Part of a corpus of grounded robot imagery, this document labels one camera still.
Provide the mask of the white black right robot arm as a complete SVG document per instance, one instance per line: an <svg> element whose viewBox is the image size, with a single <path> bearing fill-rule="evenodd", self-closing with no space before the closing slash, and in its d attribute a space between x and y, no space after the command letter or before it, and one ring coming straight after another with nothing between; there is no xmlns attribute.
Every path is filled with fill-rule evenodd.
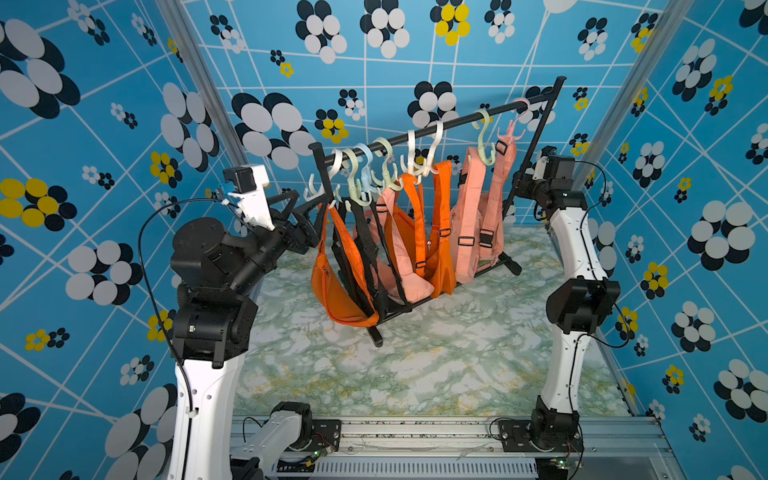
<svg viewBox="0 0 768 480"><path fill-rule="evenodd" d="M517 196L540 207L559 253L563 283L547 298L553 335L547 377L531 415L530 442L542 451L575 446L579 431L578 390L590 339L609 314L621 287L609 279L592 243L589 206L573 189L576 159L551 146L533 166L515 175Z"/></svg>

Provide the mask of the white hook leftmost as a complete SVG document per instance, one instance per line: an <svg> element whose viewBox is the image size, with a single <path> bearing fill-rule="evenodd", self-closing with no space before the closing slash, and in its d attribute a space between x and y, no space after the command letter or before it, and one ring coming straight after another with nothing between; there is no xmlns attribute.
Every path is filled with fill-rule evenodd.
<svg viewBox="0 0 768 480"><path fill-rule="evenodd" d="M310 175L307 186L304 190L303 198L309 202L316 199L332 200L334 193L332 190L331 180L340 172L343 166L343 151L340 149L333 149L330 156L326 155L323 146L319 142L312 143L310 150L317 167L318 174L320 176L320 184L315 187L315 176Z"/></svg>

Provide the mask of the green hook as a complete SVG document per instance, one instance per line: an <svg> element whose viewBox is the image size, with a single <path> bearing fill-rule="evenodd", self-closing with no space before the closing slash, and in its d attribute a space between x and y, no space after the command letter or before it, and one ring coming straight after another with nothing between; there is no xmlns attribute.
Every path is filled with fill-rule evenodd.
<svg viewBox="0 0 768 480"><path fill-rule="evenodd" d="M345 148L343 153L347 156L349 163L349 173L347 176L349 197L360 206L368 206L370 198L362 195L362 182L356 178L359 167L357 156L350 148Z"/></svg>
<svg viewBox="0 0 768 480"><path fill-rule="evenodd" d="M478 131L477 137L477 154L479 159L486 166L493 166L496 162L496 152L491 150L487 152L488 142L486 141L486 132L490 126L492 117L486 109L475 110L475 113L479 114L481 118L471 122L474 129Z"/></svg>
<svg viewBox="0 0 768 480"><path fill-rule="evenodd" d="M384 148L384 152L377 153L377 156L382 157L383 161L381 174L376 176L374 172L371 173L373 184L380 190L389 188L394 192L399 192L403 189L403 186L399 183L399 174L397 165L394 162L394 149L391 143L383 137L378 137L374 140L374 144L381 145Z"/></svg>

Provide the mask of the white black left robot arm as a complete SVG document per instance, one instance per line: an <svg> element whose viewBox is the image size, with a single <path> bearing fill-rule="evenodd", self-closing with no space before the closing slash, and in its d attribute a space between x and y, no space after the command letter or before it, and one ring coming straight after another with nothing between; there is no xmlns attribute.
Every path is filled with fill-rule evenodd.
<svg viewBox="0 0 768 480"><path fill-rule="evenodd" d="M236 383L258 313L252 298L287 251L305 253L320 243L326 204L297 202L295 191L268 199L273 229L228 233L215 218L185 224L174 236L171 268L181 276L178 310L166 340L174 359L177 410L171 479L265 479L281 455L312 441L307 403L283 401L264 426L230 451Z"/></svg>

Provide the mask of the pink bag right large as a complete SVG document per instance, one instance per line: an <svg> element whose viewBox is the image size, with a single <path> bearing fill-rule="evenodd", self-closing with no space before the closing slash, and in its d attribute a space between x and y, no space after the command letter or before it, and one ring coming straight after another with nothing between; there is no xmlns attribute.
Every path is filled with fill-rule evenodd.
<svg viewBox="0 0 768 480"><path fill-rule="evenodd" d="M469 147L459 175L459 194L451 210L451 256L456 280L473 281L478 261L479 203L486 165L477 147Z"/></svg>

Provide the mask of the black bag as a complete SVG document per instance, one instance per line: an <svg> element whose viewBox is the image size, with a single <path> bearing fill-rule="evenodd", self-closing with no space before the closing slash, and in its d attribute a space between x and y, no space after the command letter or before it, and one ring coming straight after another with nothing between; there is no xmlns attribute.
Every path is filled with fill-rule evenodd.
<svg viewBox="0 0 768 480"><path fill-rule="evenodd" d="M365 266L365 278L368 283L367 289L374 300L375 309L379 314L377 325L397 314L410 312L413 309L413 303L408 301L402 302L392 298L381 283L376 260L380 259L390 266L393 266L393 260L390 257L385 241L374 241L369 231L369 225L372 221L371 212L373 210L360 206L350 199L344 199L333 207L339 212L361 253ZM341 250L339 234L335 231L333 222L330 221L330 223L333 227L331 242L333 255L328 256L329 263L353 300L361 308L365 309L365 305L362 303L364 300L362 289L351 284L352 275L349 263Z"/></svg>

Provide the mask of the aluminium corner post left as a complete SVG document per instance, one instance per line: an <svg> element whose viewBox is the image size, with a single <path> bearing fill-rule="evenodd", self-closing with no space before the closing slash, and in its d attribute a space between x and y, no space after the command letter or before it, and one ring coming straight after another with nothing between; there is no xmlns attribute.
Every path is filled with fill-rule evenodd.
<svg viewBox="0 0 768 480"><path fill-rule="evenodd" d="M218 93L194 24L180 1L159 0L157 6L172 38L180 47L186 68L211 117L220 145L228 154L230 165L245 166L248 159Z"/></svg>

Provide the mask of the pink hook rightmost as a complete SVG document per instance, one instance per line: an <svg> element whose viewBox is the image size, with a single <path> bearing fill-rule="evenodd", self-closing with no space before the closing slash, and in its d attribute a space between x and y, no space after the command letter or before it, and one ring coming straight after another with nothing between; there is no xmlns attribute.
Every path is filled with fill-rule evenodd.
<svg viewBox="0 0 768 480"><path fill-rule="evenodd" d="M497 138L499 140L508 141L512 139L514 141L517 141L524 136L523 133L521 133L520 135L516 135L515 129L518 123L520 122L526 123L528 121L528 115L529 115L531 103L527 98L524 98L524 97L519 97L515 99L515 102L521 102L522 106L517 107L518 114L513 120L509 122L507 130L504 133L502 132L498 133Z"/></svg>

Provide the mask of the aluminium corner post right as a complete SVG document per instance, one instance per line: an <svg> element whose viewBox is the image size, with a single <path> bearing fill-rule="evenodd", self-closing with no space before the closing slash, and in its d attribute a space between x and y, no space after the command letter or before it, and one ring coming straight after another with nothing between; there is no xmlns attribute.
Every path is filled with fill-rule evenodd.
<svg viewBox="0 0 768 480"><path fill-rule="evenodd" d="M658 27L647 46L630 69L611 107L604 116L586 154L574 170L573 190L581 190L589 172L599 164L603 153L627 115L635 95L645 85L674 39L680 25L694 5L694 0L669 1L661 14Z"/></svg>

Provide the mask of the orange bag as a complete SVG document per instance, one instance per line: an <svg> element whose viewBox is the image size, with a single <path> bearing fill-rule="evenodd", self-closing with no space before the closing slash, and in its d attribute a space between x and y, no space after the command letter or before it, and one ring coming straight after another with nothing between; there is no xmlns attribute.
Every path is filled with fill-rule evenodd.
<svg viewBox="0 0 768 480"><path fill-rule="evenodd" d="M327 221L325 219L322 220L318 254L311 275L313 293L324 306L328 317L334 322L357 328L374 327L378 324L379 314L367 289L368 283L365 278L365 266L361 253L335 207L328 208L327 217L333 222L335 231L339 234L341 250L351 269L351 284L362 289L364 298L362 303L365 305L365 309L353 300L329 263L325 251L327 238Z"/></svg>
<svg viewBox="0 0 768 480"><path fill-rule="evenodd" d="M434 288L430 294L432 298L441 294L452 295L457 284L451 254L452 164L444 161L438 163L435 169L437 173L432 176L434 201L430 223L427 222L424 206L423 185L417 183L414 175L403 174L400 179L413 215L408 215L400 207L395 208L396 225L411 259L413 271Z"/></svg>

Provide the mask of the black clothes rack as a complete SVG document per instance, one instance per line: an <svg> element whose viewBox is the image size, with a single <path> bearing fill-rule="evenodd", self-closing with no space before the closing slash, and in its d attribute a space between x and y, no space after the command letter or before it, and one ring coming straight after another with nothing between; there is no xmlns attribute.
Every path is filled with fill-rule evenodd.
<svg viewBox="0 0 768 480"><path fill-rule="evenodd" d="M540 105L542 105L543 108L544 108L544 116L545 117L550 117L552 115L552 113L553 113L554 106L555 106L557 100L560 97L560 93L562 91L562 88L563 88L564 84L565 84L565 78L564 77L558 77L554 81L553 85L551 86L551 88L549 90L543 91L543 92L541 92L541 93L539 93L537 95L531 96L531 97L524 97L524 98L527 98L530 101L530 103L531 103L530 106L532 106L533 104L540 104ZM515 100L514 100L514 101L512 101L512 102L510 102L508 104L505 104L505 105L502 105L502 106L498 106L498 107L492 107L492 108L489 108L489 109L486 109L486 110L488 111L488 113L493 118L495 116L501 115L501 114L506 113L506 112L517 111L517 107L521 107L521 106L522 106L521 102L515 102ZM474 112L474 113L469 114L469 115L465 115L465 116L462 116L462 117L459 117L459 118L456 118L456 119L453 119L453 120L450 120L450 121L447 121L447 122L443 122L443 124L444 124L444 134L449 129L471 124L472 121L479 120L480 118L481 118L481 116ZM431 138L433 140L433 134L435 132L435 125L436 124L415 131L416 143L421 138L427 138L428 137L428 138ZM394 147L396 145L399 145L399 144L403 144L403 145L407 146L407 133L403 134L403 135L400 135L400 136L397 136L397 137L393 137L393 138L387 139L387 140L391 143L393 149L394 149ZM495 145L497 143L497 140L498 140L498 138L494 142L488 142L487 141L488 142L487 152L490 152L491 150L495 151ZM373 152L373 155L374 155L374 159L371 161L371 164L370 164L371 172L374 172L376 174L376 176L379 176L381 174L381 165L382 165L383 158L380 157L380 156L377 156L377 153L378 152L383 153L384 152L384 148L381 145L374 144L374 142L371 143L371 144L366 144L366 145L371 149L371 151ZM350 148L350 149L352 149L354 151L355 155L357 156L358 162L359 162L359 167L358 167L358 171L357 171L357 174L356 174L356 178L358 180L360 180L361 169L363 167L365 157L363 155L363 152L360 149L358 149L356 147L353 147L353 148ZM408 174L407 171L404 169L406 160L407 160L407 157L394 160L395 164L397 165L398 174L399 174L399 183L400 184L401 184L400 179L401 179L402 175L403 174ZM416 163L419 165L420 169L422 169L422 164L424 163L424 160L422 162L417 162L416 161ZM435 159L433 167L435 168L435 166L438 163L441 163L441 162L437 162L436 159ZM515 196L514 196L514 174L516 172L518 172L518 171L521 171L521 169L523 167L529 166L530 163L531 163L531 155L530 154L520 154L518 149L517 149L517 155L516 155L516 159L515 159L514 165L513 165L512 169L510 171L510 174L509 174L509 177L508 177L507 181L505 182L504 190L503 190L503 196L504 196L504 203L503 203L503 210L502 210L502 213L503 213L503 223L504 223L504 219L505 219L506 215L509 213L509 211L510 211L510 209L511 209L513 203L514 203L514 199L515 199ZM452 208L456 205L456 202L457 202L457 199L458 199L458 194L459 194L459 175L461 173L462 166L463 166L464 163L462 163L460 165L455 165L453 163L451 163L451 164L452 164L452 176L451 176L451 183L450 183L450 186L451 186L450 205L451 205L451 210L452 210ZM333 190L333 193L334 193L334 198L332 200L323 199L323 200L325 200L327 202L327 209L326 209L326 215L325 215L325 220L327 221L327 224L326 224L326 235L327 235L327 238L326 238L326 241L325 241L325 251L327 252L328 256L332 256L333 255L333 253L331 251L333 227L332 227L332 225L331 225L331 223L330 223L330 221L328 220L328 217L327 217L328 208L335 206L336 203L338 203L338 202L340 202L340 201L342 201L344 199L350 199L351 200L351 198L349 197L348 184L347 184L348 173L349 173L349 163L348 163L347 156L344 154L342 169L331 180L331 185L332 185L332 190ZM484 180L484 184L483 184L483 188L482 188L482 194L481 194L480 203L479 203L479 218L478 218L478 220L479 220L479 223L480 223L480 228L481 228L482 215L483 215L482 211L485 209L485 207L484 207L485 200L482 199L482 196L484 194L487 194L489 192L489 190L490 190L490 186L491 186L491 182L492 182L492 178L493 178L493 173L494 173L494 165L493 166L486 166L485 180ZM428 220L427 220L428 223L430 223L431 219L432 219L432 208L433 208L433 201L434 201L434 183L433 183L433 179L432 179L433 175L435 175L435 174L431 174L431 175L429 175L426 178L421 178L419 176L419 178L416 179L418 184L422 184L423 185L424 206L426 208L426 214L428 216ZM374 209L374 206L377 203L377 200L381 196L382 191L385 189L384 188L383 190L380 190L379 188L377 188L373 184L373 181L372 181L372 185L373 185L373 200L370 202L370 204L368 206L363 206L363 207L369 208L371 210ZM403 189L400 190L399 192L395 192L395 208L396 207L400 207L408 215L412 216L413 215L413 209L410 206L408 198L405 195L405 193L403 192ZM477 279L478 277L480 277L480 276L482 276L482 275L484 275L484 274L486 274L488 272L491 272L491 271L493 271L493 270L495 270L497 268L501 268L501 267L508 269L514 275L519 275L521 273L521 271L522 271L521 265L518 262L516 262L515 260L513 260L508 254L506 254L504 252L504 250L498 256L498 262L495 265L492 265L489 268L480 269L479 268L479 236L478 236L477 245L478 245L478 247L477 247L478 261L477 261L477 267L475 269L475 274L474 274L474 279L473 280ZM465 285L465 284L461 284L461 283L459 283L457 281L455 289L457 287L460 287L460 286L463 286L463 285ZM424 299L422 299L422 300L420 300L418 302L414 302L412 310L414 310L415 308L417 308L417 307L419 307L421 305L424 305L424 304L426 304L426 303L428 303L428 302L430 302L430 301L432 301L434 299L437 299L437 298L432 298L431 296L428 296L428 297L426 297L426 298L424 298ZM375 326L373 328L362 328L362 329L364 329L367 332L367 334L369 335L369 337L370 337L372 343L374 344L374 346L381 347L383 345L383 343L384 343L384 340L383 340L383 337L382 337L382 334L381 334L381 331L380 331L381 326L384 323L386 323L386 322L388 322L388 321L390 321L390 320L392 320L392 319L394 319L396 317L399 317L401 315L407 314L407 313L409 313L409 312L406 312L406 313L403 313L403 314L397 314L397 315L389 318L388 320L381 322L379 325L377 325L377 326Z"/></svg>

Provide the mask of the aluminium corner post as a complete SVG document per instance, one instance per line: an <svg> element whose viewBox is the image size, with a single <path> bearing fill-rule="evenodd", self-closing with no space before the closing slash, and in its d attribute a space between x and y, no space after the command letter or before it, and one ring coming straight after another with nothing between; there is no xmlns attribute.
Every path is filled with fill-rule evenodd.
<svg viewBox="0 0 768 480"><path fill-rule="evenodd" d="M574 170L573 190L581 190L589 172L599 164L603 153L627 115L635 95L645 85L674 39L680 25L694 5L694 0L669 1L661 14L658 27L647 46L630 69L611 107L604 116L586 154Z"/></svg>
<svg viewBox="0 0 768 480"><path fill-rule="evenodd" d="M194 24L180 1L159 0L157 6L172 38L180 47L186 68L211 117L220 145L228 154L230 165L245 166L248 159L218 93Z"/></svg>

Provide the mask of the light blue hook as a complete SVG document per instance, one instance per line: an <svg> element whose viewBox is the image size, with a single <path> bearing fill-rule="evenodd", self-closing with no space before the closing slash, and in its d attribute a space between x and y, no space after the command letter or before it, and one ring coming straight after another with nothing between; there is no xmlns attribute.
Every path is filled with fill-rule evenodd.
<svg viewBox="0 0 768 480"><path fill-rule="evenodd" d="M370 164L374 159L374 155L371 149L364 143L358 143L356 148L360 149L365 157L360 174L361 184L358 187L358 190L360 193L360 198L369 204L373 200L372 172Z"/></svg>

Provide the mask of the pink bag rightmost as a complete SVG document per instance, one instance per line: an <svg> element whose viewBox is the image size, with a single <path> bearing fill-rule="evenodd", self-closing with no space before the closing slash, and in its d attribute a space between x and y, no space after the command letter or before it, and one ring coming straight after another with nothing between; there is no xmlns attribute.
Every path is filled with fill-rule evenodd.
<svg viewBox="0 0 768 480"><path fill-rule="evenodd" d="M485 209L482 211L479 231L480 269L495 265L504 247L503 190L517 155L516 138L512 130L499 136L495 145L495 153L496 162L490 190L482 196L482 199L485 200Z"/></svg>

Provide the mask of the pink bag left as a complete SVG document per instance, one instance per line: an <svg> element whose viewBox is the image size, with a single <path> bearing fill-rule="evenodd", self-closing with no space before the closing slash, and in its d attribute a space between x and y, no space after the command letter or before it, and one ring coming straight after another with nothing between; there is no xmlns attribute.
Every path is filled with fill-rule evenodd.
<svg viewBox="0 0 768 480"><path fill-rule="evenodd" d="M385 188L371 212L369 231L374 241L384 240L393 266L376 260L381 283L398 301L418 302L430 296L434 287L414 271L411 257L394 221L395 192Z"/></svg>

